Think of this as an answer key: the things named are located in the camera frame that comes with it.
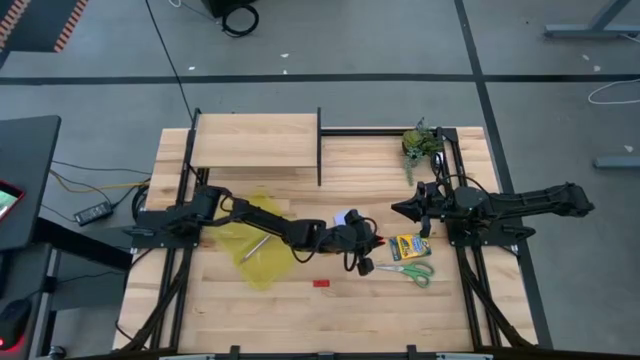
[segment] gray floor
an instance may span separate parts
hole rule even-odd
[[[199,1],[184,1],[202,9]],[[165,0],[151,3],[181,75],[471,71],[455,7],[448,0],[259,1],[260,27],[244,39],[230,39],[215,23]],[[487,74],[640,73],[640,44],[541,37],[545,23],[586,22],[603,3],[465,1]],[[620,21],[635,20],[637,25],[639,16],[636,1]],[[170,75],[142,0],[91,0],[63,53],[12,53],[0,70],[0,77]],[[516,190],[574,181],[597,207],[583,220],[542,216],[526,221],[538,230],[530,244],[555,347],[640,354],[635,341],[640,332],[635,278],[640,245],[634,231],[640,175],[591,167],[595,156],[627,154],[625,145],[640,151],[640,104],[588,104],[587,95],[601,85],[488,87]],[[191,107],[205,112],[300,112],[322,106],[326,125],[409,125],[422,116],[432,125],[485,124],[472,83],[190,84],[185,92]],[[622,97],[640,97],[640,86],[602,96]],[[145,171],[152,168],[161,129],[188,123],[176,85],[0,86],[0,119],[45,114],[63,119],[56,159]],[[93,185],[144,177],[55,168]],[[117,199],[122,193],[109,195]],[[44,198],[66,215],[99,201],[98,195],[66,193],[54,181]],[[42,216],[75,228],[46,210]],[[130,223],[124,206],[90,229]],[[89,269],[101,271],[66,259],[61,278]],[[67,285],[60,308],[74,307],[77,291],[104,296],[96,295],[92,308],[61,313],[56,342],[71,355],[105,353],[111,346],[122,278]],[[83,337],[76,337],[73,329]]]

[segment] yellow crayon box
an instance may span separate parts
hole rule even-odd
[[[398,235],[389,239],[389,244],[395,261],[431,255],[429,240],[417,234]]]

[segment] black desk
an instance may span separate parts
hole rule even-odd
[[[0,251],[4,250],[0,276],[6,280],[0,311],[11,301],[42,290],[45,282],[55,284],[47,274],[54,248],[124,272],[131,264],[130,254],[38,217],[60,122],[58,116],[0,121],[0,179],[25,191],[22,201],[0,221]],[[51,274],[56,271],[57,264],[53,265]],[[34,330],[43,298],[47,313],[38,336]],[[41,292],[30,296],[25,335],[13,349],[0,352],[0,358],[29,358],[36,338],[35,356],[46,355],[55,320],[50,298]]]
[[[30,243],[40,213],[40,202],[58,139],[60,118],[0,121],[0,179],[23,191],[25,197],[0,221],[0,250],[25,247],[2,255],[6,286],[0,298],[0,311],[7,303],[41,289],[47,276],[51,245]],[[36,325],[42,294],[31,296],[31,316],[25,338],[3,358],[26,359]]]

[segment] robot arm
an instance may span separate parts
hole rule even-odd
[[[448,191],[442,194],[439,187],[437,182],[420,182],[411,199],[393,204],[391,208],[414,222],[420,221],[420,234],[424,237],[428,237],[431,230],[430,219],[456,222],[477,237],[498,220],[545,213],[584,217],[594,209],[584,190],[571,183],[521,194],[488,193],[468,186],[455,190],[444,186]],[[535,233],[533,229],[521,227],[520,230],[523,229],[517,240]]]
[[[231,209],[225,208],[228,199],[233,200]],[[229,214],[214,220],[218,206]],[[234,198],[228,189],[217,186],[200,186],[191,203],[156,213],[162,218],[154,219],[154,224],[157,224],[154,227],[177,238],[198,232],[200,226],[218,227],[236,222],[280,237],[292,251],[345,254],[345,257],[352,253],[353,264],[347,266],[345,260],[345,269],[351,271],[357,264],[361,276],[373,271],[373,262],[366,255],[383,244],[382,238],[376,235],[375,230],[372,231],[367,222],[370,219],[362,217],[356,210],[346,214],[345,225],[327,228],[323,220],[285,219],[251,205],[247,200]]]

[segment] power adapter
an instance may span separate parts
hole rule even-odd
[[[94,221],[107,218],[113,214],[113,207],[108,202],[103,202],[98,205],[94,205],[90,208],[84,209],[73,215],[79,226],[85,226],[91,224]]]

